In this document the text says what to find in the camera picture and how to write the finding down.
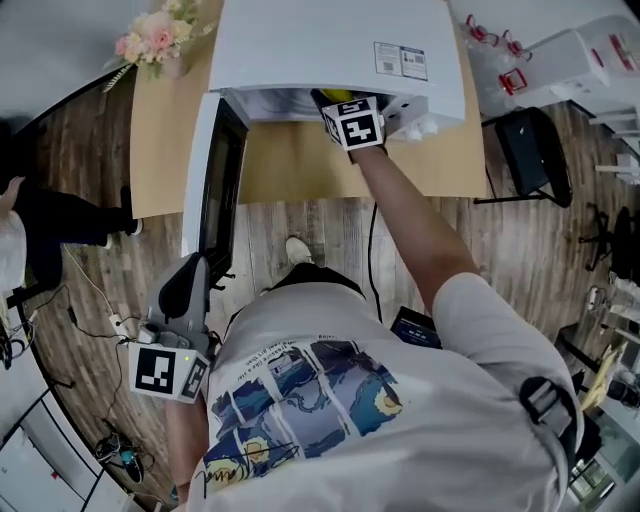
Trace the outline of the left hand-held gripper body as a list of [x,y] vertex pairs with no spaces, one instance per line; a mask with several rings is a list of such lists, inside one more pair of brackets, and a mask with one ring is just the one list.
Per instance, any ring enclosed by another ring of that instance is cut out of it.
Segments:
[[163,400],[196,401],[215,359],[216,334],[181,330],[152,321],[141,324],[129,344],[129,388]]

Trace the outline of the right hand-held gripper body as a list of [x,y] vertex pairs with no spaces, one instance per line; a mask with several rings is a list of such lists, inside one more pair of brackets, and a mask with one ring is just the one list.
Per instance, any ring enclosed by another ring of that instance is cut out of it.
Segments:
[[329,105],[320,112],[330,138],[345,151],[382,146],[385,142],[385,119],[376,97]]

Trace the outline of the white microwave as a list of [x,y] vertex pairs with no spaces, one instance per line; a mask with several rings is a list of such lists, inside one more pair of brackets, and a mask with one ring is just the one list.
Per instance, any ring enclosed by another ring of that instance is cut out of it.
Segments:
[[229,257],[254,125],[319,122],[336,144],[312,89],[376,97],[387,144],[420,142],[463,123],[458,42],[445,0],[224,0],[188,167],[184,254]]

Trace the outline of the person's right forearm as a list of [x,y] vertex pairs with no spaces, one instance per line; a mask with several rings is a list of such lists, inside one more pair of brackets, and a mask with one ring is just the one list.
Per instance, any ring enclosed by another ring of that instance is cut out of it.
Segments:
[[380,147],[351,152],[425,309],[432,312],[441,287],[478,268],[459,234]]

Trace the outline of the person's left forearm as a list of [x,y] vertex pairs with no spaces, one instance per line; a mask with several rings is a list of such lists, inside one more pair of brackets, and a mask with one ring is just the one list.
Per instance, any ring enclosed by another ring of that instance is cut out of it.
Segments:
[[187,502],[194,471],[208,448],[208,419],[204,397],[194,403],[166,401],[164,404],[169,468],[178,502]]

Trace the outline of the wooden table with white legs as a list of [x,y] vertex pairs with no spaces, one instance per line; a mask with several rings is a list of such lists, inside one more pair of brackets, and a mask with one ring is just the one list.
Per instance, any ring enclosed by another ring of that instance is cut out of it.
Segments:
[[[184,208],[188,164],[214,37],[185,57],[178,78],[137,73],[130,136],[133,212],[147,218]],[[476,89],[466,48],[458,46],[465,120],[420,142],[391,140],[390,156],[425,196],[485,198],[485,158]],[[258,123],[248,134],[239,201],[270,203],[366,197],[348,157],[319,122]]]

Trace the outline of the person's white shoe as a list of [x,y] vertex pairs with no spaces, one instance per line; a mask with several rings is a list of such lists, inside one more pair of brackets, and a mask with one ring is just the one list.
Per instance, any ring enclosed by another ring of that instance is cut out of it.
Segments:
[[314,263],[309,247],[295,236],[291,236],[286,240],[285,250],[289,262],[294,266]]

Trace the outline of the person's black trousers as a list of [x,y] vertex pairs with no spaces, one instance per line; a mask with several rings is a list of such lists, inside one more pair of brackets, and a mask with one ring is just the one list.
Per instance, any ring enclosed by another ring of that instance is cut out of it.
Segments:
[[289,272],[289,274],[272,287],[265,288],[260,292],[264,295],[272,290],[284,286],[305,284],[305,283],[329,283],[346,287],[360,296],[365,297],[360,286],[344,275],[328,267],[320,267],[314,263],[299,263]]

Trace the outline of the clear bags with red clips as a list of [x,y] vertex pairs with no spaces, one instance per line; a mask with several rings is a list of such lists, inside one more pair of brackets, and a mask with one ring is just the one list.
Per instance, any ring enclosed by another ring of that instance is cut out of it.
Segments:
[[462,25],[477,90],[485,95],[514,96],[528,87],[524,67],[532,59],[509,30],[501,35],[476,22],[473,14]]

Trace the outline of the white plastic bag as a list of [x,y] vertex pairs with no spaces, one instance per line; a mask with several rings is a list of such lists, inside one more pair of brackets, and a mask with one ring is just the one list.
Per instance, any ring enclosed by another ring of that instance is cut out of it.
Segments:
[[0,220],[0,292],[24,283],[27,240],[24,225],[13,210]]

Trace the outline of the pink flowers in vase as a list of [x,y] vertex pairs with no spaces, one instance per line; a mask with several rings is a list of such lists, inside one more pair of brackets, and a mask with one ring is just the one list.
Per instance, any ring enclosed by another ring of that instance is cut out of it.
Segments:
[[115,42],[110,63],[117,72],[104,86],[104,93],[134,68],[145,68],[152,78],[180,76],[187,51],[217,28],[218,21],[199,18],[202,0],[159,1],[156,11],[137,16]]

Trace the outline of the black chair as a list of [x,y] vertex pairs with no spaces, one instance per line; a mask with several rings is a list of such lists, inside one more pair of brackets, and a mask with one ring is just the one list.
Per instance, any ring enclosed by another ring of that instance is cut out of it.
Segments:
[[481,126],[494,129],[516,194],[474,199],[474,204],[549,200],[561,208],[571,205],[573,190],[564,150],[545,112],[530,107],[485,120]]

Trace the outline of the person in white shirt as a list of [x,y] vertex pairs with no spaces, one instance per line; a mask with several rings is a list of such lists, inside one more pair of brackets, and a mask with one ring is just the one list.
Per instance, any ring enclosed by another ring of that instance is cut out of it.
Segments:
[[243,308],[177,512],[558,512],[583,434],[560,354],[474,274],[441,287],[433,319],[441,349],[341,285]]

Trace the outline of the black tablet with screen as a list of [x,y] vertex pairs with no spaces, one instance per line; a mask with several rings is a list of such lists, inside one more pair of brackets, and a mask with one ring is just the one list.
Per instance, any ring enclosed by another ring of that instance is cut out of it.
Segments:
[[404,343],[432,349],[442,348],[433,319],[405,306],[400,307],[391,331]]

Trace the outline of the white shelf rack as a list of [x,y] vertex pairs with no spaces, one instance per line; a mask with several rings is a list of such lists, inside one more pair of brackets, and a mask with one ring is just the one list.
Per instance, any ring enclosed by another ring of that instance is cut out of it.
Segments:
[[623,110],[596,114],[589,120],[592,126],[604,126],[611,138],[622,141],[626,153],[616,155],[616,163],[596,165],[595,171],[612,174],[629,185],[640,186],[640,104]]

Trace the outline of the black office chair base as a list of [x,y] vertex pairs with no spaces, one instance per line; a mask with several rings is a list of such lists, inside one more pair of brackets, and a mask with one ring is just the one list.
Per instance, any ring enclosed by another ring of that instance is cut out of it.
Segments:
[[578,240],[579,244],[594,244],[596,247],[592,261],[585,269],[593,272],[601,261],[611,257],[609,271],[640,286],[640,210],[631,214],[627,207],[623,207],[610,231],[609,216],[595,203],[589,202],[587,207],[594,213],[597,234]]

